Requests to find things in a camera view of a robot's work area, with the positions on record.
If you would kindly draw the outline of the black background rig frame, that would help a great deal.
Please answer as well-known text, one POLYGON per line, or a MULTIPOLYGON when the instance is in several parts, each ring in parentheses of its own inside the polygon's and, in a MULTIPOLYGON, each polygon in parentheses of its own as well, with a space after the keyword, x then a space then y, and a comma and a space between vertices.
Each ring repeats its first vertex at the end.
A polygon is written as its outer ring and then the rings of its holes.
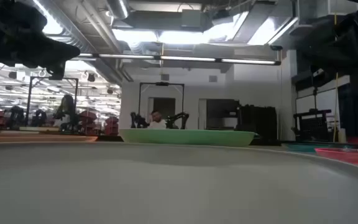
POLYGON ((146 90, 142 88, 143 85, 155 85, 155 86, 170 86, 170 85, 173 85, 173 86, 180 86, 182 87, 182 91, 181 91, 181 113, 180 115, 174 115, 174 118, 175 118, 175 121, 178 119, 178 118, 181 118, 182 119, 182 122, 181 122, 181 129, 185 129, 186 128, 186 122, 187 122, 187 119, 184 119, 183 116, 181 115, 182 113, 185 113, 184 111, 184 102, 185 102, 185 84, 183 83, 169 83, 169 82, 140 82, 139 83, 139 96, 138 96, 138 111, 137 113, 140 114, 140 111, 141 111, 141 100, 142 100, 142 93, 143 93, 143 90, 146 90))
MULTIPOLYGON (((46 79, 46 77, 30 77, 30 82, 29 82, 29 90, 28 90, 28 95, 27 95, 27 108, 26 108, 26 112, 25 112, 25 125, 27 126, 29 123, 29 115, 30 115, 30 107, 31 107, 31 97, 32 97, 32 89, 33 87, 36 87, 38 82, 42 82, 44 79, 46 79)), ((79 85, 79 79, 77 78, 62 78, 62 77, 55 77, 55 76, 49 76, 47 78, 48 80, 51 80, 53 82, 60 82, 62 80, 66 80, 68 81, 68 83, 70 84, 70 86, 68 86, 68 88, 74 88, 75 92, 74 92, 74 97, 72 100, 72 107, 70 109, 71 115, 70 115, 70 126, 71 126, 71 133, 73 134, 75 132, 75 126, 76 126, 76 104, 77 104, 77 94, 78 94, 78 85, 79 85)), ((41 103, 41 105, 44 106, 48 106, 48 110, 52 111, 54 110, 55 112, 58 111, 58 107, 57 105, 54 105, 53 103, 51 103, 51 100, 56 100, 58 97, 60 97, 63 101, 65 101, 66 103, 69 102, 69 100, 67 100, 65 98, 64 95, 39 95, 39 97, 41 97, 44 100, 47 100, 46 103, 41 103)))

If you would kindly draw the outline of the person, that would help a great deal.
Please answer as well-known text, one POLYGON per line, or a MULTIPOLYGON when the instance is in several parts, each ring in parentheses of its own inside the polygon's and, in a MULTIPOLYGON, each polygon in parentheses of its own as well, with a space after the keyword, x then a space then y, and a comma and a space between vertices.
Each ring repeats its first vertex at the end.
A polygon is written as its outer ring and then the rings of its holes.
POLYGON ((150 129, 166 129, 166 121, 162 118, 162 114, 157 111, 153 110, 151 112, 152 121, 149 124, 150 129))

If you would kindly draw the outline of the terracotta plastic plate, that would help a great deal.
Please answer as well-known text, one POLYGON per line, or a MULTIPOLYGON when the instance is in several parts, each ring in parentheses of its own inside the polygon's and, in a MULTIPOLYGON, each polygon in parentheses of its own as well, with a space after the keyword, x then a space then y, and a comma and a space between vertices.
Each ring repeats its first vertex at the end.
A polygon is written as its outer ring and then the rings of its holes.
POLYGON ((67 134, 26 134, 0 133, 2 142, 95 142, 96 136, 78 136, 67 134))

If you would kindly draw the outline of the orange-red translucent plate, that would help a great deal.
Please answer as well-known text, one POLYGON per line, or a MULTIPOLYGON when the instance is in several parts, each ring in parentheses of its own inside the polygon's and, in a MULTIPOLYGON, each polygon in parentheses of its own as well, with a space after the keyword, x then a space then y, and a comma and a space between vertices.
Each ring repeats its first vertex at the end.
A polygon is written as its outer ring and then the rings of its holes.
POLYGON ((317 155, 358 165, 358 149, 315 148, 317 155))

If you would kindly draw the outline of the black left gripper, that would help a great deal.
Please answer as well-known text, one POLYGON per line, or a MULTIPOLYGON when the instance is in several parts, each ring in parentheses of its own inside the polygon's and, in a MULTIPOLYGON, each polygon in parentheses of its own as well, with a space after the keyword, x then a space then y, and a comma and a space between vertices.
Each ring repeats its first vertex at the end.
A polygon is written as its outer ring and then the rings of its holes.
POLYGON ((47 39, 47 18, 35 7, 16 0, 0 0, 0 63, 48 67, 49 80, 63 80, 67 60, 80 49, 47 39))

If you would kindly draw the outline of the light green translucent plate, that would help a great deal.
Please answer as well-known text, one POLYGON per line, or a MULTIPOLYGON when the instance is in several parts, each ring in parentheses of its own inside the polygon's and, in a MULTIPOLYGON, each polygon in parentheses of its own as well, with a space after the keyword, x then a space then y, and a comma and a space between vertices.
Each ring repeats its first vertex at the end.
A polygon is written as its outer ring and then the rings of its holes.
POLYGON ((127 143, 246 147, 255 133, 201 129, 120 129, 127 143))

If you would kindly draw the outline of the red storage bin rack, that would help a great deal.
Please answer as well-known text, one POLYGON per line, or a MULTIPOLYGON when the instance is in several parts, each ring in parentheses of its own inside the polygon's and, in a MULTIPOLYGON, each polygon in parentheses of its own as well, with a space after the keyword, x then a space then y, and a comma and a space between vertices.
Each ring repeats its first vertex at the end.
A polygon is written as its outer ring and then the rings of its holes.
POLYGON ((80 133, 85 135, 97 135, 96 123, 97 116, 91 111, 82 111, 79 114, 80 133))
POLYGON ((109 117, 105 121, 104 126, 104 133, 108 136, 117 136, 118 135, 118 129, 119 129, 119 119, 115 116, 109 117))

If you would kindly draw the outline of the large dark green plate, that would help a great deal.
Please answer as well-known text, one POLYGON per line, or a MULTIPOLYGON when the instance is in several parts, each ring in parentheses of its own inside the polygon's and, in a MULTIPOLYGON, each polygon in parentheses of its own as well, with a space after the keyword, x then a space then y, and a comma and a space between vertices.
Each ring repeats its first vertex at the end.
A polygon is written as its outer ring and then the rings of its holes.
POLYGON ((358 166, 254 148, 0 143, 0 224, 358 224, 358 166))

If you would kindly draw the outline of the long ceiling light bar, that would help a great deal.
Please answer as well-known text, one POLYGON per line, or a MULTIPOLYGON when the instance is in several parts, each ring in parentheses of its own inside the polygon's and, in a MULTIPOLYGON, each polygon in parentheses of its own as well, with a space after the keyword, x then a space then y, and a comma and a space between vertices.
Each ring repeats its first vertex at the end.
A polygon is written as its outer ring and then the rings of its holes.
POLYGON ((77 58, 114 58, 114 59, 131 59, 131 60, 172 60, 184 62, 211 62, 211 63, 231 63, 246 65, 271 65, 279 66, 281 61, 274 60, 252 60, 237 58, 210 58, 210 57, 185 57, 170 55, 128 55, 128 54, 79 54, 77 58))

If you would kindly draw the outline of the black storage cabinet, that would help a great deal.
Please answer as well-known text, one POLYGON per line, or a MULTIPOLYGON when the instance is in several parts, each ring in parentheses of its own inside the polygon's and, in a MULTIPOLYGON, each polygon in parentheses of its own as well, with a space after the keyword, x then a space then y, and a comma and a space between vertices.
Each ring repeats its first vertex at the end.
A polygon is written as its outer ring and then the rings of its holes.
POLYGON ((251 145, 274 146, 277 140, 277 112, 274 107, 245 105, 237 108, 236 131, 255 133, 251 145))

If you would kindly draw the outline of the small teal plastic plate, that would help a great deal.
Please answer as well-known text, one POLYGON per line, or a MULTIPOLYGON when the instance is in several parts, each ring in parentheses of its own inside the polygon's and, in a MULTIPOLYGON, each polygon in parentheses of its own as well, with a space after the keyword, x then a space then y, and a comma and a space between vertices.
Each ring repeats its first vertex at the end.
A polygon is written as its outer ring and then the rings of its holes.
POLYGON ((288 151, 292 152, 300 152, 300 153, 312 153, 315 154, 316 148, 325 148, 329 147, 329 144, 312 144, 312 143, 285 143, 283 147, 285 147, 288 151))

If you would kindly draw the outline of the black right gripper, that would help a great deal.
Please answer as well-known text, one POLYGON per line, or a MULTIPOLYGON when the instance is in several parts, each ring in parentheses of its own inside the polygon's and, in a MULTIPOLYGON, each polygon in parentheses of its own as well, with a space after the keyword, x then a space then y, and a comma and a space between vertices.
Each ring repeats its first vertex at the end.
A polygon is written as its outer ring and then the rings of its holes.
POLYGON ((306 38, 306 58, 327 73, 358 75, 358 10, 337 24, 318 25, 306 38))

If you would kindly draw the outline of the black equipment cart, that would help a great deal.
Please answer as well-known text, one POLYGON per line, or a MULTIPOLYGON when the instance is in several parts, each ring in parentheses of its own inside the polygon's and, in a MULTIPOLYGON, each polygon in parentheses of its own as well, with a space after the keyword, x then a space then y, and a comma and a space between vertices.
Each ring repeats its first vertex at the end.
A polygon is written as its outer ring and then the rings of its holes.
POLYGON ((327 114, 331 110, 310 109, 309 112, 293 115, 295 126, 292 131, 296 141, 329 141, 327 114))

